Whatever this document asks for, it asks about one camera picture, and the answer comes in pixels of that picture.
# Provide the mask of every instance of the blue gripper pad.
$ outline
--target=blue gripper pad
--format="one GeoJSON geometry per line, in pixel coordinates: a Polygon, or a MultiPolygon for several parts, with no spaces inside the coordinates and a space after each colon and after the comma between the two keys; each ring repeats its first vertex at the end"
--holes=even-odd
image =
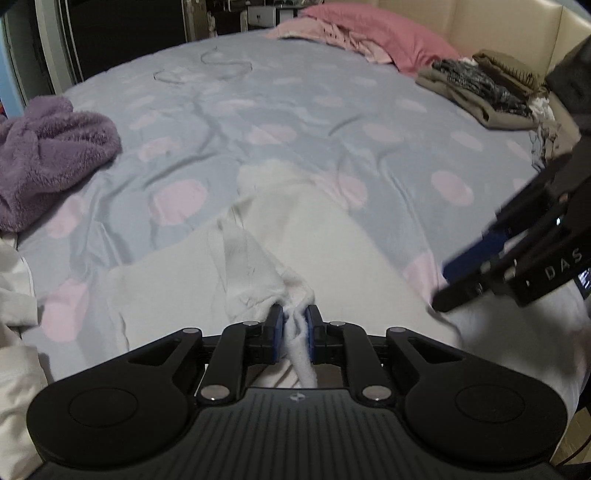
{"type": "Polygon", "coordinates": [[[306,308],[304,316],[308,326],[308,355],[310,356],[310,362],[314,362],[314,325],[312,324],[312,314],[309,308],[306,308]]]}
{"type": "Polygon", "coordinates": [[[443,278],[453,283],[469,273],[477,270],[484,262],[502,252],[507,235],[502,232],[488,232],[482,240],[472,245],[468,250],[443,265],[443,278]]]}
{"type": "Polygon", "coordinates": [[[283,309],[280,309],[277,318],[275,319],[275,332],[273,335],[273,361],[278,362],[281,355],[281,343],[283,340],[283,309]]]}

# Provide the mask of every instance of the bed sheet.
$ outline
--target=bed sheet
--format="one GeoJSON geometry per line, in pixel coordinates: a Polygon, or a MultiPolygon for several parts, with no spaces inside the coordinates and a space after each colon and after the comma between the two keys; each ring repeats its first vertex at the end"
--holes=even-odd
{"type": "MultiPolygon", "coordinates": [[[[535,174],[527,132],[487,131],[392,65],[261,32],[143,57],[66,95],[76,110],[110,117],[124,149],[20,239],[41,315],[23,338],[51,380],[121,353],[106,273],[182,240],[231,204],[241,165],[279,158],[309,172],[424,297],[441,263],[535,174]]],[[[549,328],[560,330],[556,321],[549,328]]],[[[487,325],[505,335],[503,324],[487,325]]],[[[488,355],[530,356],[530,334],[509,332],[507,349],[488,355]]],[[[547,362],[573,350],[563,337],[547,362]]],[[[564,382],[578,389],[584,373],[565,369],[564,382]]]]}

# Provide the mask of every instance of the pink pillow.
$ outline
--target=pink pillow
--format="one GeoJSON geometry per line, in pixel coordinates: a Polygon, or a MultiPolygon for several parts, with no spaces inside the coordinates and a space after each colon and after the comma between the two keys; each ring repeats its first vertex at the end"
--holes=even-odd
{"type": "Polygon", "coordinates": [[[439,35],[382,8],[331,3],[306,8],[300,15],[364,35],[382,47],[405,75],[415,75],[420,68],[431,65],[433,60],[460,58],[455,48],[439,35]]]}
{"type": "Polygon", "coordinates": [[[390,55],[377,43],[368,40],[365,35],[350,32],[317,18],[300,17],[281,22],[266,36],[267,38],[305,38],[361,53],[371,63],[392,63],[390,55]]]}

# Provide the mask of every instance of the round pad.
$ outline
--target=round pad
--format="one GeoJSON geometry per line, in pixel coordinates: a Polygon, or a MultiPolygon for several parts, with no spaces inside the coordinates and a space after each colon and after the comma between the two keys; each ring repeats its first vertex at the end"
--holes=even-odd
{"type": "Polygon", "coordinates": [[[130,419],[138,400],[119,388],[95,388],[77,395],[70,404],[70,415],[87,427],[105,428],[130,419]]]}
{"type": "Polygon", "coordinates": [[[27,425],[44,460],[108,469],[165,449],[188,415],[187,398],[166,370],[125,361],[49,385],[31,403],[27,425]]]}
{"type": "Polygon", "coordinates": [[[485,423],[505,423],[523,413],[525,402],[521,395],[499,385],[474,385],[458,393],[458,409],[472,420],[485,423]]]}
{"type": "Polygon", "coordinates": [[[564,403],[550,387],[470,357],[421,371],[404,410],[437,455],[479,466],[548,460],[566,426],[564,403]]]}

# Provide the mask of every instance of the ridged surface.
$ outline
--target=ridged surface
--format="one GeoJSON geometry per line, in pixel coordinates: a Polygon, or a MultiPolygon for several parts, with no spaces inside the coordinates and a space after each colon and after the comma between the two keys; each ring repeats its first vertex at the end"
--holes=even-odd
{"type": "Polygon", "coordinates": [[[250,389],[235,405],[203,411],[178,443],[143,463],[107,472],[46,464],[31,480],[559,478],[548,465],[483,473],[444,463],[415,445],[393,413],[361,406],[345,390],[250,389]]]}

